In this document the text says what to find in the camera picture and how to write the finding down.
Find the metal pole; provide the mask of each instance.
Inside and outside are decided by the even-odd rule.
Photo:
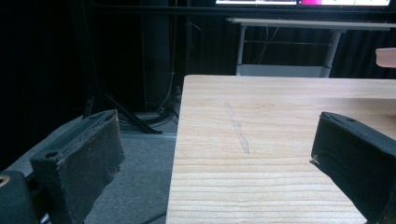
[[[321,69],[320,77],[330,76],[330,72],[332,71],[332,61],[334,60],[334,55],[337,51],[338,42],[340,41],[341,34],[345,32],[345,30],[332,30],[332,44],[327,51],[326,61]]]
[[[247,29],[246,25],[241,25],[241,36],[239,38],[238,60],[236,62],[236,73],[235,73],[236,76],[241,76],[242,57],[244,55],[246,29]]]
[[[222,16],[228,18],[273,18],[278,20],[334,20],[340,21],[396,21],[394,11],[357,11],[357,10],[307,10],[290,8],[241,8],[241,7],[137,7],[101,6],[89,4],[87,13],[105,14],[166,14],[183,16]]]
[[[94,49],[90,37],[89,16],[86,15],[86,8],[83,0],[69,0],[70,14],[75,30],[75,37],[78,44],[79,57],[91,96],[87,100],[84,111],[84,118],[91,114],[104,111],[104,87],[100,82],[96,67]]]

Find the wooden table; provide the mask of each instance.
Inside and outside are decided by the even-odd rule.
[[[396,138],[396,80],[185,79],[167,223],[359,223],[309,163],[322,111]]]

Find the dark wall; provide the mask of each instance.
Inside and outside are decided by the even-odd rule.
[[[105,92],[130,111],[144,111],[145,80],[140,17],[98,15],[93,17],[90,25],[97,73]]]
[[[144,0],[142,6],[167,7],[163,0]],[[145,98],[147,109],[157,109],[162,106],[172,76],[171,26],[166,15],[142,15],[143,58],[145,77]]]
[[[85,84],[60,1],[2,1],[0,170],[83,112]]]
[[[187,1],[191,7],[214,7],[215,1]],[[240,26],[222,16],[186,17],[186,74],[233,75],[239,45]],[[246,43],[243,63],[272,65],[322,66],[330,30],[249,27],[246,40],[311,44]],[[396,78],[396,69],[381,68],[375,63],[375,50],[396,47],[396,29],[389,32],[347,31],[338,45],[331,77]]]

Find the screen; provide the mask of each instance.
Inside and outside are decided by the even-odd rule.
[[[220,5],[297,5],[295,0],[274,0],[274,1],[265,1],[265,0],[242,0],[242,1],[234,1],[234,0],[217,0],[216,4]]]
[[[218,5],[318,5],[318,6],[362,6],[387,7],[390,0],[217,0]]]
[[[302,0],[302,5],[386,7],[390,0]]]

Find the gray carpet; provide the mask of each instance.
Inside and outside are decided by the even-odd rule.
[[[156,127],[164,134],[121,132],[126,159],[114,181],[95,202],[86,224],[139,224],[166,212],[176,143],[176,116],[173,116],[173,120]],[[30,157],[79,121],[80,118],[72,120],[54,131],[8,170],[30,174]],[[162,216],[150,223],[165,223],[165,219]]]

